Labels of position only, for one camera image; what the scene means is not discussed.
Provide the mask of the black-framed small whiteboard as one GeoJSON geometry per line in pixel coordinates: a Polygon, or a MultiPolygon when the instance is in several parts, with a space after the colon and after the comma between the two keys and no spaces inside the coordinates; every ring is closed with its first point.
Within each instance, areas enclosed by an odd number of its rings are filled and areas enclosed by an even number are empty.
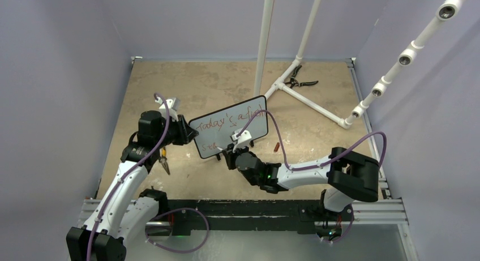
{"type": "Polygon", "coordinates": [[[266,136],[268,117],[263,112],[266,109],[267,99],[260,95],[190,120],[190,127],[199,132],[194,139],[199,157],[207,159],[221,153],[217,147],[224,149],[232,144],[230,136],[245,125],[252,140],[266,136]]]}

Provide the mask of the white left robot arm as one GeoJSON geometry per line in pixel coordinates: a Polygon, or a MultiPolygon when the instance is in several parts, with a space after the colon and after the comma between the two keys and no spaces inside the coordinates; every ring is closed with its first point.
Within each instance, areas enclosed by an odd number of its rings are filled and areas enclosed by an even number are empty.
{"type": "Polygon", "coordinates": [[[165,219],[169,213],[166,193],[144,190],[136,201],[132,197],[146,179],[161,149],[191,142],[198,131],[183,115],[149,110],[140,115],[138,130],[124,148],[115,179],[100,204],[81,227],[66,235],[71,260],[125,260],[127,246],[148,220],[165,219]]]}

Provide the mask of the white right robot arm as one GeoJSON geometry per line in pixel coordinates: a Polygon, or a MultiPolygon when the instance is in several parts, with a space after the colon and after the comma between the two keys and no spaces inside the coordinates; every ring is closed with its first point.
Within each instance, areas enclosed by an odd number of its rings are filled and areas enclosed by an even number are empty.
{"type": "Polygon", "coordinates": [[[380,163],[372,157],[334,147],[320,159],[287,165],[262,162],[248,147],[221,151],[228,169],[238,170],[252,186],[271,194],[307,185],[329,185],[321,194],[319,215],[330,220],[355,200],[377,202],[380,163]]]}

